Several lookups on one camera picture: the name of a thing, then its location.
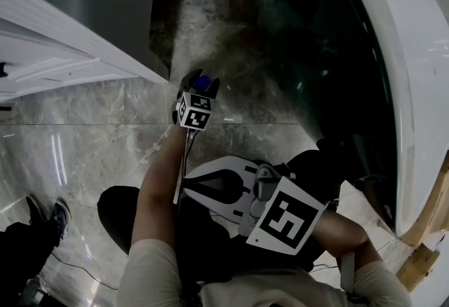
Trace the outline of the person's right forearm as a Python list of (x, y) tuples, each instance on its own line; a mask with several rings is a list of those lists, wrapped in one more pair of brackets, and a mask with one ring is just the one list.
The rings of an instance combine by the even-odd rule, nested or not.
[(324, 210), (311, 235), (336, 259), (353, 253), (356, 271), (382, 261), (365, 229), (336, 212)]

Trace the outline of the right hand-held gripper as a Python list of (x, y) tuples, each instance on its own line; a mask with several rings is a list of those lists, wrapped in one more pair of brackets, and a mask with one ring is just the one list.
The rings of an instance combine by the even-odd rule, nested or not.
[(280, 254), (296, 255), (328, 206), (301, 189), (293, 173), (282, 176), (268, 164), (259, 167), (253, 183), (253, 162), (239, 156), (204, 163), (185, 181), (202, 184), (183, 191), (211, 212), (239, 224), (238, 232), (247, 244)]

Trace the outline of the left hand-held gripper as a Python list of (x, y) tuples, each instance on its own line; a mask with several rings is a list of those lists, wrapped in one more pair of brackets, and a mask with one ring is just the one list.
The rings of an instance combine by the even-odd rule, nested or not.
[(199, 92), (197, 83), (202, 69), (195, 69), (185, 75), (180, 83), (181, 96), (173, 107), (172, 120), (174, 125), (191, 130), (204, 131), (215, 108), (215, 98), (220, 87), (219, 78), (215, 78), (209, 85), (206, 96), (188, 92)]

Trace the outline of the person's left forearm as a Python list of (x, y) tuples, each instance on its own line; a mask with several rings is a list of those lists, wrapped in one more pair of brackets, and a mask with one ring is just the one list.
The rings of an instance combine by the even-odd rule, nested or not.
[(138, 195), (132, 245), (153, 239), (175, 246), (173, 200), (186, 138), (186, 128), (173, 127), (149, 167)]

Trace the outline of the white bathtub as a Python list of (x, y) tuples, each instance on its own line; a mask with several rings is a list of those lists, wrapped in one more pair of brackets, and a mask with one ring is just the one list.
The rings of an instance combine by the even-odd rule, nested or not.
[(256, 0), (304, 129), (399, 237), (449, 150), (449, 24), (436, 0)]

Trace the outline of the person's beige vest torso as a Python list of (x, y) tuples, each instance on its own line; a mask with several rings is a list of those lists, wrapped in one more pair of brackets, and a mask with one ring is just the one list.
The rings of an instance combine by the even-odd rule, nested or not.
[[(382, 261), (355, 272), (352, 294), (316, 281), (303, 270), (287, 269), (258, 271), (206, 284), (198, 296), (202, 307), (412, 307), (408, 291)], [(186, 304), (174, 250), (155, 239), (135, 243), (121, 278), (116, 306)]]

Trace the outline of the blue cup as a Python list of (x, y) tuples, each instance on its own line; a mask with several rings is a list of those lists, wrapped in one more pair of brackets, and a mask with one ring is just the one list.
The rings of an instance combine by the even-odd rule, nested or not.
[(210, 77), (206, 75), (201, 75), (194, 82), (193, 88), (197, 92), (206, 92), (210, 85)]

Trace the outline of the white vanity cabinet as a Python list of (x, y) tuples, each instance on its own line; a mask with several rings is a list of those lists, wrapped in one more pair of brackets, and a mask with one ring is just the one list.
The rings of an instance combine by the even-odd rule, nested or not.
[(0, 0), (0, 103), (55, 88), (142, 77), (167, 66), (117, 48), (45, 0)]

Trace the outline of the person's black trousers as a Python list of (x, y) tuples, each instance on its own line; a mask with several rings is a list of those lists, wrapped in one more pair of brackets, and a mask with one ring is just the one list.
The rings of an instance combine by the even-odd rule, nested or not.
[[(328, 158), (319, 150), (307, 150), (286, 164), (271, 165), (280, 175), (295, 175), (296, 184), (328, 209), (337, 209), (342, 178), (330, 170)], [(262, 161), (253, 162), (253, 183)], [(182, 183), (182, 189), (198, 183)], [(300, 267), (311, 270), (324, 248), (313, 237), (296, 255), (265, 250), (246, 243), (246, 237), (231, 237), (227, 229), (211, 217), (212, 212), (183, 192), (179, 203), (173, 203), (175, 222), (175, 253), (181, 274), (194, 279), (224, 278), (249, 268)]]

